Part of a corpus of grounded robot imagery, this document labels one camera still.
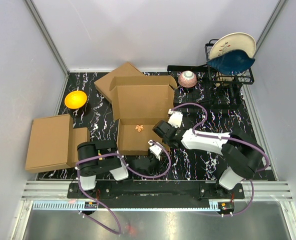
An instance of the open cardboard box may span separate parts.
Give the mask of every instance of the open cardboard box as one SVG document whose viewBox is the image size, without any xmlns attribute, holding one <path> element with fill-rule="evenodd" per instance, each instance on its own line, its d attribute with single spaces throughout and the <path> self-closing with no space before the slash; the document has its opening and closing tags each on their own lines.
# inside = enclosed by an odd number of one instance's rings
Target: open cardboard box
<svg viewBox="0 0 296 240">
<path fill-rule="evenodd" d="M 148 141 L 162 143 L 153 132 L 168 120 L 177 83 L 171 76 L 116 76 L 110 84 L 114 120 L 119 120 L 117 146 L 122 155 L 148 155 Z M 137 132 L 136 125 L 144 130 Z"/>
</svg>

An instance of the cable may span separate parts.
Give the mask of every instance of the cable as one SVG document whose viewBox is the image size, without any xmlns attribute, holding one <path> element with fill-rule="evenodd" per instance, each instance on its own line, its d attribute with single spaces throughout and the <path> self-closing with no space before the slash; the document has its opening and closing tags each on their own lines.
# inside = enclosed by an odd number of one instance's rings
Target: cable
<svg viewBox="0 0 296 240">
<path fill-rule="evenodd" d="M 218 138 L 217 136 L 207 135 L 207 134 L 201 134 L 201 133 L 196 133 L 196 132 L 195 132 L 195 129 L 196 129 L 198 126 L 204 124 L 204 123 L 206 122 L 207 118 L 208 118 L 208 112 L 207 112 L 207 110 L 206 110 L 203 106 L 201 106 L 201 105 L 199 105 L 199 104 L 197 104 L 197 103 L 189 102 L 189 103 L 184 103 L 184 104 L 178 105 L 178 106 L 172 108 L 171 110 L 175 110 L 175 109 L 178 109 L 178 108 L 183 107 L 183 106 L 186 106 L 186 105 L 194 105 L 194 106 L 198 106 L 198 107 L 200 107 L 200 108 L 204 111 L 204 114 L 205 114 L 205 118 L 204 118 L 201 122 L 197 123 L 197 124 L 192 128 L 192 132 L 193 132 L 193 134 L 195 134 L 196 136 L 200 136 L 200 137 L 202 136 L 202 137 L 204 137 L 204 138 L 220 139 L 220 138 Z M 253 144 L 251 144 L 251 143 L 249 143 L 249 142 L 246 142 L 246 141 L 242 141 L 242 140 L 236 139 L 236 138 L 234 138 L 234 137 L 226 137 L 226 136 L 222 136 L 221 139 L 229 140 L 229 141 L 234 141 L 234 142 L 236 142 L 236 143 L 240 143 L 240 144 L 244 144 L 244 145 L 246 145 L 246 146 L 248 146 L 248 147 L 251 147 L 252 149 L 258 151 L 259 153 L 261 153 L 261 154 L 264 156 L 264 158 L 266 159 L 266 165 L 265 165 L 263 168 L 257 169 L 256 172 L 263 171 L 263 170 L 265 170 L 265 169 L 270 165 L 270 159 L 269 159 L 268 155 L 267 155 L 263 150 L 261 150 L 260 148 L 258 148 L 257 146 L 255 146 L 255 145 L 253 145 Z M 239 214 L 241 214 L 241 213 L 244 213 L 244 212 L 250 207 L 250 205 L 252 204 L 253 196 L 254 196 L 254 187 L 253 187 L 252 180 L 250 180 L 250 183 L 251 183 L 251 198 L 250 198 L 250 201 L 249 201 L 248 205 L 247 205 L 243 210 L 241 210 L 240 212 L 235 213 L 234 215 L 239 215 Z"/>
<path fill-rule="evenodd" d="M 117 216 L 115 216 L 115 214 L 112 212 L 112 210 L 109 209 L 109 207 L 106 206 L 103 202 L 101 202 L 101 201 L 99 201 L 99 200 L 97 200 L 97 199 L 91 197 L 90 195 L 88 195 L 88 194 L 86 193 L 86 191 L 84 191 L 84 189 L 83 189 L 82 186 L 81 186 L 81 180 L 80 180 L 81 177 L 80 177 L 80 169 L 79 169 L 79 165 L 80 165 L 80 164 L 83 164 L 83 163 L 86 163 L 86 162 L 89 162 L 89 161 L 92 161 L 92 160 L 96 160 L 96 159 L 99 159 L 99 158 L 107 158 L 107 157 L 112 157 L 112 156 L 120 156 L 120 155 L 117 154 L 117 153 L 108 153 L 108 154 L 105 154 L 105 155 L 99 155 L 99 156 L 89 157 L 89 158 L 86 158 L 86 159 L 84 159 L 84 160 L 78 161 L 78 162 L 76 163 L 76 169 L 77 169 L 77 175 L 78 175 L 79 189 L 81 190 L 81 192 L 82 192 L 87 198 L 93 200 L 93 201 L 96 202 L 97 204 L 102 205 L 104 208 L 106 208 L 106 209 L 111 213 L 112 217 L 114 218 L 114 220 L 116 221 L 116 223 L 117 223 L 117 225 L 118 225 L 118 231 L 115 231 L 115 230 L 109 228 L 108 226 L 104 225 L 103 223 L 99 222 L 98 220 L 96 220 L 96 219 L 94 219 L 94 218 L 92 218 L 92 217 L 90 217 L 90 216 L 88 216 L 88 215 L 83 214 L 83 217 L 88 218 L 88 219 L 90 219 L 91 221 L 97 223 L 98 225 L 100 225 L 100 226 L 103 227 L 104 229 L 108 230 L 109 232 L 111 232 L 111 233 L 113 233 L 113 234 L 117 234 L 117 235 L 119 235 L 119 234 L 121 234 L 121 225 L 120 225 L 120 222 L 119 222 Z"/>
<path fill-rule="evenodd" d="M 178 105 L 178 106 L 172 108 L 171 110 L 175 110 L 175 109 L 178 109 L 178 108 L 180 108 L 180 107 L 182 107 L 182 106 L 186 106 L 186 105 L 194 105 L 194 106 L 198 106 L 198 107 L 200 107 L 200 108 L 204 111 L 204 114 L 205 114 L 205 118 L 204 118 L 201 122 L 197 123 L 197 124 L 192 128 L 192 132 L 193 132 L 196 136 L 200 136 L 200 137 L 202 136 L 202 137 L 204 137 L 204 138 L 211 138 L 211 139 L 220 139 L 220 138 L 218 138 L 217 136 L 207 135 L 207 134 L 201 134 L 201 133 L 196 133 L 196 132 L 195 132 L 195 129 L 196 129 L 198 126 L 204 124 L 204 123 L 206 122 L 207 118 L 208 118 L 208 112 L 207 112 L 207 110 L 206 110 L 203 106 L 201 106 L 201 105 L 199 105 L 199 104 L 197 104 L 197 103 L 189 102 L 189 103 L 184 103 L 184 104 Z M 265 170 L 267 167 L 269 167 L 269 165 L 270 165 L 270 159 L 269 159 L 268 155 L 267 155 L 264 151 L 262 151 L 260 148 L 258 148 L 257 146 L 255 146 L 255 145 L 253 145 L 253 144 L 251 144 L 251 143 L 249 143 L 249 142 L 246 142 L 246 141 L 243 141 L 243 140 L 236 139 L 236 138 L 234 138 L 234 137 L 223 136 L 223 137 L 221 137 L 221 139 L 224 139 L 224 140 L 230 140 L 230 141 L 234 141 L 234 142 L 237 142 L 237 143 L 240 143 L 240 144 L 244 144 L 244 145 L 246 145 L 246 146 L 248 146 L 248 147 L 251 147 L 252 149 L 258 151 L 259 153 L 261 153 L 261 154 L 264 156 L 264 158 L 266 159 L 266 165 L 265 165 L 263 168 L 257 169 L 256 172 L 263 171 L 263 170 Z"/>
<path fill-rule="evenodd" d="M 167 167 L 166 171 L 164 171 L 163 173 L 161 173 L 161 174 L 159 174 L 159 175 L 156 175 L 156 176 L 142 175 L 142 174 L 140 174 L 140 173 L 134 171 L 134 170 L 131 169 L 130 167 L 128 167 L 127 164 L 125 163 L 125 161 L 123 160 L 123 158 L 122 158 L 122 161 L 123 161 L 123 164 L 125 164 L 125 166 L 127 167 L 127 169 L 128 169 L 130 172 L 134 173 L 135 175 L 138 175 L 138 176 L 140 176 L 140 177 L 147 178 L 147 179 L 156 179 L 156 178 L 159 178 L 159 177 L 162 177 L 162 176 L 166 175 L 166 174 L 169 172 L 169 170 L 170 170 L 170 168 L 171 168 L 171 157 L 170 157 L 169 153 L 167 152 L 167 150 L 166 150 L 161 144 L 159 144 L 159 143 L 157 143 L 157 142 L 155 142 L 155 141 L 153 141 L 153 140 L 150 140 L 150 142 L 153 143 L 153 144 L 155 144 L 155 145 L 157 145 L 158 147 L 160 147 L 160 148 L 163 150 L 163 152 L 167 155 L 168 160 L 169 160 L 169 163 L 168 163 L 168 167 Z"/>
<path fill-rule="evenodd" d="M 102 205 L 104 208 L 106 208 L 106 209 L 111 213 L 112 217 L 114 218 L 114 220 L 116 221 L 116 223 L 117 223 L 117 225 L 118 225 L 118 231 L 115 231 L 115 230 L 109 228 L 108 226 L 104 225 L 103 223 L 99 222 L 98 220 L 96 220 L 96 219 L 94 219 L 94 218 L 92 218 L 92 217 L 90 217 L 90 216 L 88 216 L 88 215 L 83 214 L 83 217 L 90 219 L 91 221 L 97 223 L 98 225 L 100 225 L 101 227 L 103 227 L 104 229 L 108 230 L 109 232 L 111 232 L 111 233 L 113 233 L 113 234 L 116 234 L 116 235 L 121 234 L 121 225 L 120 225 L 120 222 L 119 222 L 118 218 L 115 216 L 115 214 L 112 212 L 112 210 L 109 209 L 109 207 L 106 206 L 103 202 L 101 202 L 101 201 L 99 201 L 98 199 L 95 199 L 95 198 L 91 197 L 90 195 L 88 195 L 88 194 L 84 191 L 84 189 L 82 188 L 82 186 L 81 186 L 81 180 L 80 180 L 81 176 L 80 176 L 80 169 L 79 169 L 79 166 L 80 166 L 80 164 L 83 164 L 83 163 L 86 163 L 86 162 L 89 162 L 89 161 L 93 161 L 93 160 L 96 160 L 96 159 L 107 158 L 107 157 L 112 157 L 112 156 L 117 156 L 118 158 L 120 158 L 120 160 L 123 162 L 123 164 L 126 166 L 126 168 L 127 168 L 129 171 L 131 171 L 132 173 L 134 173 L 134 174 L 136 174 L 136 175 L 138 175 L 138 176 L 141 176 L 141 177 L 144 177 L 144 178 L 147 178 L 147 179 L 155 179 L 155 178 L 162 177 L 162 176 L 166 175 L 166 174 L 169 172 L 170 168 L 171 168 L 171 157 L 170 157 L 169 153 L 167 152 L 167 150 L 166 150 L 161 144 L 159 144 L 159 143 L 157 143 L 157 142 L 155 142 L 155 141 L 152 141 L 152 140 L 151 140 L 150 142 L 153 143 L 153 144 L 155 144 L 155 145 L 157 145 L 157 146 L 159 146 L 159 147 L 165 152 L 165 154 L 167 155 L 168 160 L 169 160 L 168 167 L 167 167 L 166 171 L 164 171 L 163 173 L 161 173 L 161 174 L 159 174 L 159 175 L 156 175 L 156 176 L 142 175 L 142 174 L 140 174 L 140 173 L 134 171 L 133 169 L 131 169 L 131 168 L 127 165 L 127 163 L 124 161 L 124 159 L 122 158 L 122 156 L 121 156 L 120 154 L 118 154 L 118 153 L 108 153 L 108 154 L 104 154 L 104 155 L 99 155 L 99 156 L 89 157 L 89 158 L 83 159 L 83 160 L 81 160 L 81 161 L 78 161 L 78 162 L 76 163 L 76 169 L 77 169 L 77 175 L 78 175 L 78 185 L 79 185 L 79 189 L 81 190 L 81 192 L 82 192 L 87 198 L 93 200 L 93 201 L 96 202 L 97 204 Z"/>
</svg>

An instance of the metal floor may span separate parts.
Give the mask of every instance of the metal floor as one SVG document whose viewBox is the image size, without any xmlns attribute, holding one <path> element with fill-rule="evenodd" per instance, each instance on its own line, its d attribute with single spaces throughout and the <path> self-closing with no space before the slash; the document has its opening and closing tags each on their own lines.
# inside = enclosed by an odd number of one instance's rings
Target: metal floor
<svg viewBox="0 0 296 240">
<path fill-rule="evenodd" d="M 245 203 L 237 202 L 237 210 Z M 106 211 L 96 219 L 115 227 Z M 254 202 L 233 218 L 195 212 L 116 212 L 123 234 L 114 235 L 73 211 L 33 210 L 25 240 L 289 240 L 282 211 L 276 202 Z"/>
</svg>

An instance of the box lid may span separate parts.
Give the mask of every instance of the box lid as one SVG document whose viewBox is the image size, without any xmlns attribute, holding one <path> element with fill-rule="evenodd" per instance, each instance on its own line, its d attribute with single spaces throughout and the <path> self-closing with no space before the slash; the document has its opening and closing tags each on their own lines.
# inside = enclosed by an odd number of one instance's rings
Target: box lid
<svg viewBox="0 0 296 240">
<path fill-rule="evenodd" d="M 173 107 L 172 76 L 116 76 L 110 84 L 114 120 L 164 119 Z"/>
<path fill-rule="evenodd" d="M 126 62 L 112 72 L 104 75 L 102 78 L 94 82 L 96 89 L 104 96 L 109 103 L 112 103 L 110 96 L 110 83 L 114 77 L 144 76 L 131 63 Z"/>
<path fill-rule="evenodd" d="M 26 169 L 68 163 L 72 123 L 69 114 L 34 119 Z"/>
</svg>

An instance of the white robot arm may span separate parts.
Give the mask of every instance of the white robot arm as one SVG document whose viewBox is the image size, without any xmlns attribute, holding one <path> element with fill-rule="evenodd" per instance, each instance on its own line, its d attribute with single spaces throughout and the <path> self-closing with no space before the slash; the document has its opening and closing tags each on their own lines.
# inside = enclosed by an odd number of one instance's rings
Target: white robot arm
<svg viewBox="0 0 296 240">
<path fill-rule="evenodd" d="M 192 128 L 184 129 L 181 127 L 183 114 L 178 111 L 169 111 L 170 119 L 168 122 L 160 121 L 154 131 L 162 138 L 165 144 L 172 148 L 186 148 L 190 150 L 203 150 L 220 154 L 227 159 L 230 165 L 221 175 L 218 183 L 225 189 L 231 190 L 243 179 L 251 179 L 256 172 L 262 155 L 250 147 L 236 144 L 222 137 L 239 138 L 250 142 L 257 147 L 254 139 L 242 131 L 211 133 L 211 132 L 193 132 Z M 197 134 L 216 136 L 205 137 Z"/>
</svg>

